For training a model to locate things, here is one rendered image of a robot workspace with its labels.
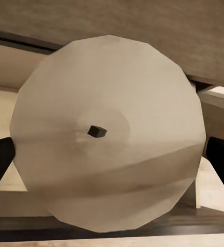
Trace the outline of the pillar candle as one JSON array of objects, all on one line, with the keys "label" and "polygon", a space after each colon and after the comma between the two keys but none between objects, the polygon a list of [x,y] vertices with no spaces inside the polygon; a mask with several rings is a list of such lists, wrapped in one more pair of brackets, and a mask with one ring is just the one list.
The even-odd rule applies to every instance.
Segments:
[{"label": "pillar candle", "polygon": [[170,211],[196,179],[207,139],[181,67],[112,35],[43,59],[19,90],[9,129],[30,197],[97,233],[135,230]]},{"label": "pillar candle", "polygon": [[224,94],[206,91],[197,95],[201,102],[207,137],[202,156],[208,159],[206,149],[209,137],[224,139]]}]

